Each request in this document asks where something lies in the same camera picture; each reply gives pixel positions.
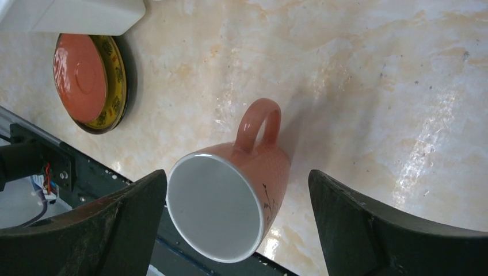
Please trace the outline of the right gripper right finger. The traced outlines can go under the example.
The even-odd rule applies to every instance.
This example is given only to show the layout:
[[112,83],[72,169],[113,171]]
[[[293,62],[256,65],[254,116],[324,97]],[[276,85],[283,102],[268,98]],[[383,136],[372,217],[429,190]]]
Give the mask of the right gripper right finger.
[[486,275],[487,233],[414,216],[312,170],[308,187],[330,275]]

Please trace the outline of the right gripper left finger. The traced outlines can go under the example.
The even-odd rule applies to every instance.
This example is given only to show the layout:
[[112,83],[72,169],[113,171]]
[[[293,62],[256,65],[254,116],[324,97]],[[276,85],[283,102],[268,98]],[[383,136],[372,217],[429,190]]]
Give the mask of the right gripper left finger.
[[1,230],[2,275],[146,275],[166,197],[155,170],[28,227]]

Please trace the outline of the white plastic dish rack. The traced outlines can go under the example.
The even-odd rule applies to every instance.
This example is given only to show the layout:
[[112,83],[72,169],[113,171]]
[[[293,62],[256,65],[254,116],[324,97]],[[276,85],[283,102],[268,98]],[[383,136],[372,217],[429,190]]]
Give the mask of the white plastic dish rack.
[[145,13],[139,0],[1,1],[1,31],[119,36]]

